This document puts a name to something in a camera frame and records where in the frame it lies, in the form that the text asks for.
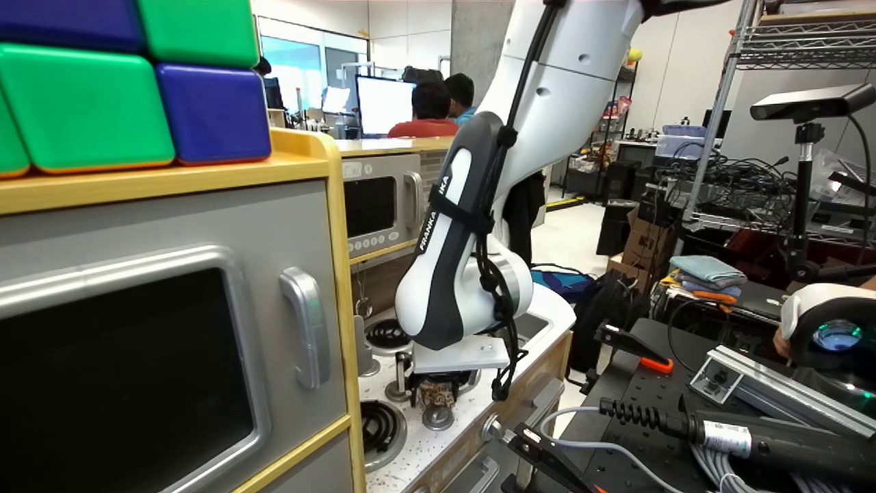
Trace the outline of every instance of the robotic arm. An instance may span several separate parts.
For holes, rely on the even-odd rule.
[[[528,309],[534,286],[504,247],[510,190],[578,152],[647,16],[715,2],[722,0],[514,2],[492,84],[443,156],[417,261],[395,299],[400,327],[443,354],[447,371],[491,365],[478,350],[451,350],[486,328],[510,331],[504,365],[514,362],[511,319]]]

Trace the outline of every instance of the microwave window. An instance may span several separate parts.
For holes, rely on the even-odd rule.
[[[344,180],[347,236],[365,236],[395,224],[395,179]]]
[[[0,321],[0,490],[162,490],[254,434],[225,273]]]

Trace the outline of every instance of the green cube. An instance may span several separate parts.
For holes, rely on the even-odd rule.
[[[29,158],[22,146],[16,121],[5,104],[5,97],[0,91],[0,176],[22,176],[28,171]]]
[[[144,43],[162,63],[252,68],[257,36],[250,0],[137,0]]]
[[[170,164],[174,156],[144,58],[0,43],[0,94],[44,172]]]

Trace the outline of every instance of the red shirt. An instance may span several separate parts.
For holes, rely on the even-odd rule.
[[[391,127],[388,136],[455,136],[458,132],[455,121],[402,121]]]

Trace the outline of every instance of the microwave oven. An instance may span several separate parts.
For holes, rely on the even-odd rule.
[[[300,180],[0,216],[0,490],[236,490],[339,421],[325,198]],[[320,458],[277,487],[351,490],[351,442]]]
[[[344,158],[351,258],[417,241],[425,220],[419,156]]]

